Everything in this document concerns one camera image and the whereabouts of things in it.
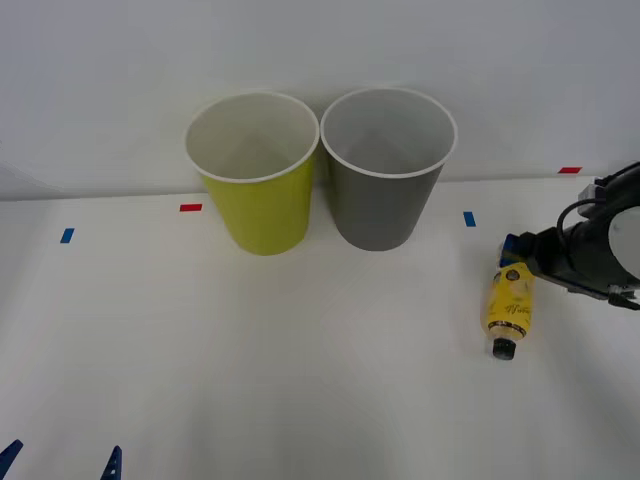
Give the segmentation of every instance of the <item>paper cup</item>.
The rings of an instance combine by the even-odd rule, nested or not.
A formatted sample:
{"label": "paper cup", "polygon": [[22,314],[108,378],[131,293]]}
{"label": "paper cup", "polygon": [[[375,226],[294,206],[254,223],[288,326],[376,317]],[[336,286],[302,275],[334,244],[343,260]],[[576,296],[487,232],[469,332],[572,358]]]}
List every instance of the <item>paper cup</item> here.
{"label": "paper cup", "polygon": [[420,92],[366,89],[336,100],[320,132],[340,234],[363,250],[402,245],[455,149],[451,114]]}
{"label": "paper cup", "polygon": [[275,255],[304,238],[319,136],[309,107],[270,92],[224,98],[191,123],[187,153],[240,247]]}

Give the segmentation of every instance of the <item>tape marker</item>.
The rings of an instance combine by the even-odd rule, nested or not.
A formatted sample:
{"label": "tape marker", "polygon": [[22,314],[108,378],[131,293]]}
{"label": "tape marker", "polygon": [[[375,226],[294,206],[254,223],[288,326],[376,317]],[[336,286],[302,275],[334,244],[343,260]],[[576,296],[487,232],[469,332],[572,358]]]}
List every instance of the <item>tape marker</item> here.
{"label": "tape marker", "polygon": [[576,174],[580,173],[582,167],[562,167],[558,173],[566,173],[566,174]]}
{"label": "tape marker", "polygon": [[183,203],[180,205],[181,212],[199,212],[202,210],[201,203]]}
{"label": "tape marker", "polygon": [[69,243],[71,241],[71,237],[73,237],[73,232],[75,228],[66,228],[64,233],[62,234],[62,238],[60,239],[60,243]]}
{"label": "tape marker", "polygon": [[467,224],[467,227],[476,226],[476,219],[473,218],[473,212],[464,212],[464,223]]}

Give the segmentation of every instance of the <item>yellow paper cup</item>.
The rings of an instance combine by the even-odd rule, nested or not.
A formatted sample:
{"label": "yellow paper cup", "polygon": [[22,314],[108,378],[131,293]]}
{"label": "yellow paper cup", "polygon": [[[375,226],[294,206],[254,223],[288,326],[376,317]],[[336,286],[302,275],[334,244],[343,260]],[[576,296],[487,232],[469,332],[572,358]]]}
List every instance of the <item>yellow paper cup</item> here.
{"label": "yellow paper cup", "polygon": [[319,137],[309,107],[271,92],[224,98],[191,123],[187,153],[240,247],[276,255],[304,238]]}

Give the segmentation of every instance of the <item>yellow tube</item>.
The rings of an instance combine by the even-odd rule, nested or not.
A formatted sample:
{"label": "yellow tube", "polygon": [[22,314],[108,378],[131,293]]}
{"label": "yellow tube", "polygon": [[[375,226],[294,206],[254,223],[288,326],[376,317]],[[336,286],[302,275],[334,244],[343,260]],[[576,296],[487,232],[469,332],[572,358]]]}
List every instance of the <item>yellow tube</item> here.
{"label": "yellow tube", "polygon": [[493,355],[511,360],[516,343],[531,328],[534,276],[520,262],[502,267],[493,279],[486,328],[493,339]]}

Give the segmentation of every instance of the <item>black cable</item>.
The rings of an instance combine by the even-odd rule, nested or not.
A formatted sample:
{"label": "black cable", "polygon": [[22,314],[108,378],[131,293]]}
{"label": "black cable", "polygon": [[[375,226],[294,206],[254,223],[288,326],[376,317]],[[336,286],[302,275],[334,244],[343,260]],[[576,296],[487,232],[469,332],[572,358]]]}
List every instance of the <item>black cable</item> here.
{"label": "black cable", "polygon": [[611,183],[612,180],[615,180],[619,176],[624,175],[630,170],[633,170],[634,168],[638,168],[638,167],[640,167],[640,162],[632,163],[631,165],[627,165],[626,167],[624,167],[622,170],[618,170],[616,173],[612,173],[611,175],[604,177],[601,181],[602,186],[608,185],[609,183]]}
{"label": "black cable", "polygon": [[556,230],[558,231],[558,241],[560,242],[560,246],[565,253],[568,252],[567,248],[567,239],[564,236],[564,219],[571,213],[572,210],[581,207],[582,205],[589,205],[590,203],[604,203],[604,198],[587,198],[585,200],[578,200],[575,203],[572,203],[567,208],[565,208],[560,216],[558,217],[558,222],[556,223]]}

